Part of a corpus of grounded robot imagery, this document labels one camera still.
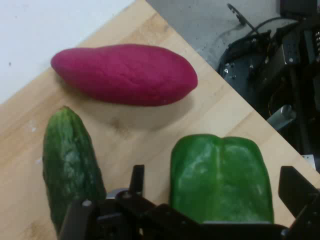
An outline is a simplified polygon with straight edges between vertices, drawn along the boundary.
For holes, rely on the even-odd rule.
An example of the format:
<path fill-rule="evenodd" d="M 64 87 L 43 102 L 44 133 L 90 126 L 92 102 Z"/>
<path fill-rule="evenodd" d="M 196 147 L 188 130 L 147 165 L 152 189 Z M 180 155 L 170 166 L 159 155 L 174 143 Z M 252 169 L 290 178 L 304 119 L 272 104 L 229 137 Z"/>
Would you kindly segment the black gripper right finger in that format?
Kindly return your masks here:
<path fill-rule="evenodd" d="M 295 220 L 282 231 L 284 240 L 320 238 L 320 190 L 292 166 L 280 169 L 278 195 Z"/>

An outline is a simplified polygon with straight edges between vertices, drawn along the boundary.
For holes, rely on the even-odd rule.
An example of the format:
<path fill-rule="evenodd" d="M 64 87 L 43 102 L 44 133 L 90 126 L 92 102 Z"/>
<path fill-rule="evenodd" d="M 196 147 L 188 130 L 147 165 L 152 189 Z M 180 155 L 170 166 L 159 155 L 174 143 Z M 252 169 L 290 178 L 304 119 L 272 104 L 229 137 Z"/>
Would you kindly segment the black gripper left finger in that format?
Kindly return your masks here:
<path fill-rule="evenodd" d="M 160 234 L 147 220 L 155 205 L 143 197 L 145 166 L 135 165 L 128 188 L 110 192 L 102 202 L 78 199 L 69 206 L 60 240 L 158 240 Z"/>

